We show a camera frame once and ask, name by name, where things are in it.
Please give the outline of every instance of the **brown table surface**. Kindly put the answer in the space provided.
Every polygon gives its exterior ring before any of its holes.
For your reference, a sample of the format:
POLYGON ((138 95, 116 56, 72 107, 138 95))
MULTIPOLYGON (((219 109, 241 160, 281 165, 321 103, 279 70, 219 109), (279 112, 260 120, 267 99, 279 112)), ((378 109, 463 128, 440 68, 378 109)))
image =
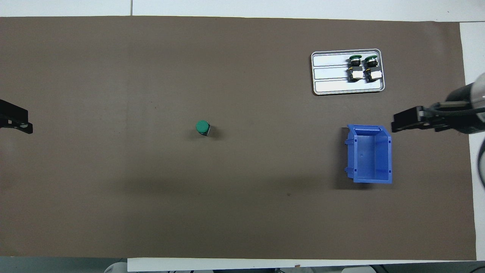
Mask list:
POLYGON ((393 137, 346 177, 347 124, 464 85, 458 23, 0 18, 0 255, 475 259, 468 136, 393 137), (314 51, 379 48, 386 89, 315 96, 314 51), (206 119, 213 134, 195 123, 206 119))

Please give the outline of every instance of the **blue container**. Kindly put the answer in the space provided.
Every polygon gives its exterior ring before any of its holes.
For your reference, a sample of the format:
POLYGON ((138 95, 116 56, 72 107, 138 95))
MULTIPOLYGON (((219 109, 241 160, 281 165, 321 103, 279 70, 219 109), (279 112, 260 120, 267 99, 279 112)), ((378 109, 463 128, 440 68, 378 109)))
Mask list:
POLYGON ((355 183, 392 183, 391 135, 384 126, 349 124, 347 176, 355 183))

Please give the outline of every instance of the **white table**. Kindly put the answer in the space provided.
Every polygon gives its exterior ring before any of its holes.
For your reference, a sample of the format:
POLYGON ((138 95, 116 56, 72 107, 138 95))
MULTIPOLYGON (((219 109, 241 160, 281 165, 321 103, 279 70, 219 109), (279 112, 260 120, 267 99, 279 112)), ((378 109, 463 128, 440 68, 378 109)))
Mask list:
MULTIPOLYGON (((385 4, 356 0, 0 0, 0 17, 23 16, 217 16, 438 21, 460 23, 465 82, 485 72, 476 58, 485 59, 485 3, 483 0, 393 0, 385 4), (358 13, 349 12, 357 9, 358 13)), ((476 156, 485 132, 469 136, 473 182, 477 260, 485 260, 485 189, 478 180, 476 156)), ((300 265, 341 266, 432 262, 428 260, 270 260, 129 258, 129 271, 285 268, 300 265)))

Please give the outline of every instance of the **green circular disc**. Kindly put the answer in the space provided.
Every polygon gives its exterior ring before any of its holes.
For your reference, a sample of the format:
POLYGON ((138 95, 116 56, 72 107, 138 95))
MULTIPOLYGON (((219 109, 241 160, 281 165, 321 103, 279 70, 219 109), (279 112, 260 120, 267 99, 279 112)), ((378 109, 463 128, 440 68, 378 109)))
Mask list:
POLYGON ((199 122, 197 122, 195 125, 195 128, 199 133, 205 134, 209 130, 209 123, 205 120, 199 120, 199 122))
POLYGON ((365 61, 367 62, 367 60, 370 60, 370 59, 377 59, 377 55, 369 56, 369 57, 365 58, 365 61))

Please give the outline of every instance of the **green push button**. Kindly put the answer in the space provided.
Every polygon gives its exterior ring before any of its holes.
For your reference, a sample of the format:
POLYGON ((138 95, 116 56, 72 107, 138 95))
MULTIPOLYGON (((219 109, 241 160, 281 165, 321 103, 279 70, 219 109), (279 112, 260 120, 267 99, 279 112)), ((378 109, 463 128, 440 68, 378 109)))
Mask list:
POLYGON ((197 129, 197 132, 199 132, 201 135, 207 136, 207 134, 209 133, 210 124, 205 120, 199 120, 199 122, 197 122, 197 124, 195 125, 195 128, 197 129))

